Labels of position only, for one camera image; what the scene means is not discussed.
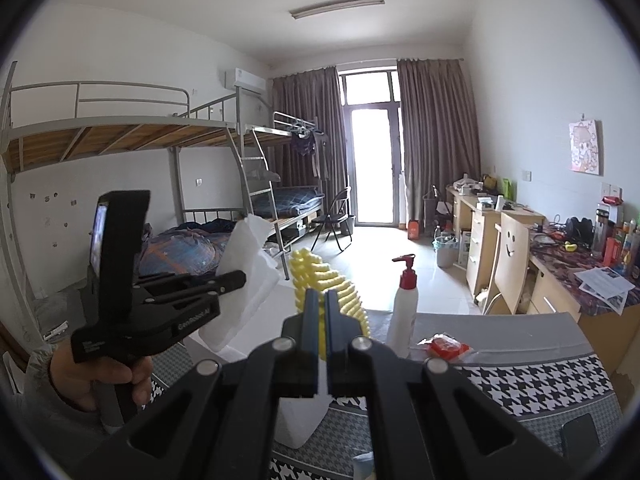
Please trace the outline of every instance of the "wooden bed slats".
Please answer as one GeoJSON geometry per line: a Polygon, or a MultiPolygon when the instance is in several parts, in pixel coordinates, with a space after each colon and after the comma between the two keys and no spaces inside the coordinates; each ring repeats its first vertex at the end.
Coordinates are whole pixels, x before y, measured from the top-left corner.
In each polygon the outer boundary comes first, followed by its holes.
{"type": "MultiPolygon", "coordinates": [[[[236,131],[229,131],[237,146],[236,131]]],[[[289,136],[261,132],[257,137],[263,146],[290,141],[289,136]]],[[[160,124],[105,124],[31,134],[12,139],[2,156],[9,172],[18,173],[86,156],[175,146],[227,146],[227,140],[225,127],[203,126],[202,121],[200,124],[171,124],[168,118],[166,123],[160,124]]],[[[244,143],[254,144],[250,132],[244,135],[244,143]]]]}

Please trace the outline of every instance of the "pump bottle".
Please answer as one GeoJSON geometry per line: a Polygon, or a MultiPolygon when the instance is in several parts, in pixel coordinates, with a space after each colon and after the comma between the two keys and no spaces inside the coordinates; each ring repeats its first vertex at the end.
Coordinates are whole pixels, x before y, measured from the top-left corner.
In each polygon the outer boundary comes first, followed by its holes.
{"type": "Polygon", "coordinates": [[[394,258],[394,262],[405,262],[406,269],[400,276],[400,287],[394,300],[394,312],[386,335],[386,344],[398,357],[409,355],[409,342],[414,332],[415,314],[418,310],[417,275],[413,270],[415,254],[394,258]]]}

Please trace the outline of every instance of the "folding chair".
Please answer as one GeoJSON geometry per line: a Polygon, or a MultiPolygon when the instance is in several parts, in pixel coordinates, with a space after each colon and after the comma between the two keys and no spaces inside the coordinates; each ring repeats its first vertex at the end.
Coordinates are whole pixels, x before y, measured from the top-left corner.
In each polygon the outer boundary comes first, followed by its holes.
{"type": "Polygon", "coordinates": [[[311,221],[312,224],[319,226],[318,234],[316,235],[316,240],[314,241],[314,244],[311,246],[312,251],[314,250],[316,243],[318,243],[318,238],[322,233],[322,229],[324,229],[327,226],[331,227],[331,231],[326,234],[326,238],[324,239],[324,241],[325,242],[328,241],[329,236],[331,235],[331,233],[333,233],[335,242],[338,244],[338,249],[340,249],[340,252],[343,252],[353,242],[353,237],[351,236],[353,233],[351,233],[351,231],[349,230],[349,240],[350,240],[349,245],[347,245],[347,247],[343,249],[340,246],[340,240],[338,240],[338,235],[335,233],[335,226],[337,225],[339,226],[342,222],[344,222],[349,217],[349,214],[347,212],[347,202],[349,201],[350,192],[351,192],[351,186],[345,187],[335,196],[334,201],[331,203],[328,209],[328,213],[324,215],[320,215],[319,217],[314,218],[311,221]],[[334,210],[335,207],[337,207],[337,213],[332,214],[332,211],[334,210]]]}

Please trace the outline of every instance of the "headphones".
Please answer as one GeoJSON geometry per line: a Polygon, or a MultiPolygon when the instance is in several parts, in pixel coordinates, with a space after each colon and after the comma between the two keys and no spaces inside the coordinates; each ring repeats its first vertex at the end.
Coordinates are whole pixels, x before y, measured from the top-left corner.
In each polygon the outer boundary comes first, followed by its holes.
{"type": "Polygon", "coordinates": [[[589,246],[593,242],[593,222],[588,218],[582,218],[580,221],[575,216],[568,218],[564,232],[566,239],[571,242],[581,242],[589,246]]]}

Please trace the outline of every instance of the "blue plaid bedding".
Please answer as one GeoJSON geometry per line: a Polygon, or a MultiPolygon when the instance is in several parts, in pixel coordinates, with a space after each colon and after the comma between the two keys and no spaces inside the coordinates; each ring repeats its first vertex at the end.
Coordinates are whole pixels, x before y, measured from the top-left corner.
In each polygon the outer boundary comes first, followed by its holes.
{"type": "MultiPolygon", "coordinates": [[[[279,218],[290,218],[311,211],[322,203],[323,193],[313,187],[275,188],[273,196],[279,218]]],[[[262,194],[254,198],[254,213],[263,218],[271,218],[269,195],[262,194]]]]}

